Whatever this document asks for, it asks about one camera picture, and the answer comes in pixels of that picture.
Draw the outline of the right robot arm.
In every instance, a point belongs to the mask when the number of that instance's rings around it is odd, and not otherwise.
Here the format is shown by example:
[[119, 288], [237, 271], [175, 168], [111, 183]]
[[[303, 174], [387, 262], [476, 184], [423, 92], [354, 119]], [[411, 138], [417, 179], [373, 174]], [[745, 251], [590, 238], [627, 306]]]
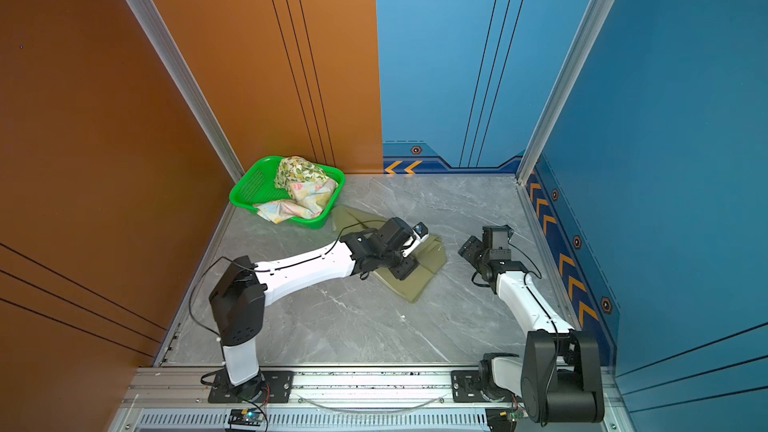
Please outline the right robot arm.
[[597, 340], [563, 319], [538, 290], [532, 261], [512, 258], [512, 229], [485, 226], [459, 255], [512, 312], [526, 334], [522, 355], [487, 353], [479, 362], [479, 390], [490, 401], [520, 399], [535, 423], [598, 423], [605, 403]]

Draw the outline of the pastel floral skirt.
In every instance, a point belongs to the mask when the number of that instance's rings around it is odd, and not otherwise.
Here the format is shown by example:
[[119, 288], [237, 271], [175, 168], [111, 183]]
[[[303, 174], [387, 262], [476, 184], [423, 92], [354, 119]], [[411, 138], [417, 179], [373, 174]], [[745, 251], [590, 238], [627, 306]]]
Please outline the pastel floral skirt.
[[280, 199], [256, 206], [257, 214], [272, 223], [289, 219], [312, 220], [329, 206], [338, 184], [333, 179], [310, 182], [289, 182], [289, 199]]

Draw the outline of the aluminium corner post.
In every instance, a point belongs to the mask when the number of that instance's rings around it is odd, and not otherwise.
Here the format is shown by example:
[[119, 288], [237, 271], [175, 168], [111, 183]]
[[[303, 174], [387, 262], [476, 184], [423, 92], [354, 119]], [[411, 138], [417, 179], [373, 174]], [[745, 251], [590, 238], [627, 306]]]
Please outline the aluminium corner post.
[[516, 174], [527, 183], [586, 63], [615, 0], [589, 0]]
[[245, 171], [153, 0], [125, 0], [234, 182]]

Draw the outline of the left circuit board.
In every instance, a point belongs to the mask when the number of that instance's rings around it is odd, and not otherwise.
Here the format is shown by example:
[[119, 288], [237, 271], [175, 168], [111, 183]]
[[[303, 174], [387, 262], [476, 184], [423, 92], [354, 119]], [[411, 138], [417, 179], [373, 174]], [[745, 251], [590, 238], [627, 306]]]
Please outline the left circuit board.
[[231, 409], [227, 418], [227, 431], [267, 431], [268, 420], [256, 408]]

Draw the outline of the lemon print skirt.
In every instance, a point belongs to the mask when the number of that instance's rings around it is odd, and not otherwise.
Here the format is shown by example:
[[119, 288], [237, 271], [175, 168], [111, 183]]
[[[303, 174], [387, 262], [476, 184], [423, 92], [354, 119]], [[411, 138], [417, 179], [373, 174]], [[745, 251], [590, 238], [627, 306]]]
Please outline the lemon print skirt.
[[288, 190], [292, 183], [326, 182], [329, 176], [318, 165], [300, 156], [282, 159], [277, 167], [274, 186]]

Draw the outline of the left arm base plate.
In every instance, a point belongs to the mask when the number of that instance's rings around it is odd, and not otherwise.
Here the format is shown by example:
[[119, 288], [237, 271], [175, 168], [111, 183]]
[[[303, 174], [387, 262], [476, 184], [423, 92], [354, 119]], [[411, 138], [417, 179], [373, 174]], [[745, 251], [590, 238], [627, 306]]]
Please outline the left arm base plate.
[[289, 401], [294, 372], [261, 371], [241, 385], [232, 385], [227, 372], [219, 369], [204, 374], [200, 383], [209, 389], [209, 403], [284, 404]]

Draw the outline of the right circuit board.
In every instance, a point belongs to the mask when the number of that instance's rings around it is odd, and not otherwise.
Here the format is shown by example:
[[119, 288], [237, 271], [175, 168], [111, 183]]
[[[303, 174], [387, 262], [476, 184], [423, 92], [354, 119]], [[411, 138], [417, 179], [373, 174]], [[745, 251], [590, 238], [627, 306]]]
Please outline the right circuit board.
[[515, 432], [527, 415], [511, 408], [486, 408], [486, 425], [490, 432]]

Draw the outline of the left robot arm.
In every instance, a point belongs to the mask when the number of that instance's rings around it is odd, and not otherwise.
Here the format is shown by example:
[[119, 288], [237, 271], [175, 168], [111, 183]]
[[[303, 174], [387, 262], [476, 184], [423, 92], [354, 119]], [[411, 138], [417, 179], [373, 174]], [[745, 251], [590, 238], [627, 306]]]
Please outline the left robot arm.
[[403, 281], [417, 268], [415, 250], [429, 238], [428, 227], [409, 226], [399, 217], [366, 221], [354, 232], [342, 228], [330, 244], [285, 259], [252, 262], [231, 259], [209, 294], [229, 384], [259, 380], [256, 336], [265, 309], [280, 299], [321, 282], [358, 276], [384, 268]]

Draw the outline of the aluminium corner post right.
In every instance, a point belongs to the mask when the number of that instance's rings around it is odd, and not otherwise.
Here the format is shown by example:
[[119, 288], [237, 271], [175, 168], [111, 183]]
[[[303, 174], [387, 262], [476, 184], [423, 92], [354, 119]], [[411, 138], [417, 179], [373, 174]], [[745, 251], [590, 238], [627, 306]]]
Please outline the aluminium corner post right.
[[586, 63], [615, 0], [589, 0], [516, 174], [527, 183]]

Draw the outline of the circuit board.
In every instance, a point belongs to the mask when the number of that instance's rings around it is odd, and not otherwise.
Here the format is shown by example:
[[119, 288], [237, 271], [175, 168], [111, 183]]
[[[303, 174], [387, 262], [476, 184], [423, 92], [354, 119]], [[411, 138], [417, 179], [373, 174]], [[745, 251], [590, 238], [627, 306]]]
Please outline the circuit board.
[[486, 408], [486, 425], [490, 432], [515, 432], [527, 415], [511, 408]]
[[227, 431], [267, 431], [268, 420], [256, 408], [231, 409], [227, 418]]

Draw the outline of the aluminium corner post left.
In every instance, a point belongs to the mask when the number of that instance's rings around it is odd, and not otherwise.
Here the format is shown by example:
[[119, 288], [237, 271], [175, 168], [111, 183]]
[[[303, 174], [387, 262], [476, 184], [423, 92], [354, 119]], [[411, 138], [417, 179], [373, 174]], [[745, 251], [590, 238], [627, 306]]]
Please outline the aluminium corner post left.
[[234, 182], [245, 171], [153, 0], [125, 0]]

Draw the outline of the olive green skirt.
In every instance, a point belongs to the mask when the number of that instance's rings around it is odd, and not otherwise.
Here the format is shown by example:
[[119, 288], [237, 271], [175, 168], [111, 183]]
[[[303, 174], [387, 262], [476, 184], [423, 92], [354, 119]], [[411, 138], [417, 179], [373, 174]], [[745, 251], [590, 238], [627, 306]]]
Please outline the olive green skirt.
[[[388, 219], [354, 209], [338, 206], [331, 211], [333, 227], [340, 240], [348, 245], [355, 258], [362, 259], [364, 253], [359, 237], [371, 229], [379, 229]], [[370, 273], [387, 285], [393, 292], [410, 303], [416, 302], [423, 290], [446, 264], [447, 256], [442, 240], [429, 233], [429, 238], [411, 253], [418, 261], [417, 268], [404, 281], [399, 281], [385, 268]]]

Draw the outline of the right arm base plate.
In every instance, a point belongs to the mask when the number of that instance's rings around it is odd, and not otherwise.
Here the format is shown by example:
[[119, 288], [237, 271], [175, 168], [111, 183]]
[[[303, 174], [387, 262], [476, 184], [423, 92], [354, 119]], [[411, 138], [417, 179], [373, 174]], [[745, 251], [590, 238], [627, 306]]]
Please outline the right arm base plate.
[[451, 392], [455, 403], [514, 403], [511, 391], [497, 386], [487, 373], [477, 369], [450, 372]]

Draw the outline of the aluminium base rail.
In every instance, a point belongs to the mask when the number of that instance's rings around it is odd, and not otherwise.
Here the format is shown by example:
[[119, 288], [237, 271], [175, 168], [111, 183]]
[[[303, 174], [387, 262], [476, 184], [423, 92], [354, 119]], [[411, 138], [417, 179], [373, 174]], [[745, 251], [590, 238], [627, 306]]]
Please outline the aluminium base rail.
[[[520, 399], [455, 403], [450, 372], [477, 369], [468, 364], [266, 366], [263, 371], [294, 372], [289, 401], [269, 405], [209, 403], [200, 379], [219, 369], [138, 370], [110, 430], [227, 431], [231, 409], [256, 408], [268, 420], [267, 431], [489, 431], [486, 408], [525, 412]], [[527, 416], [516, 431], [542, 428]]]

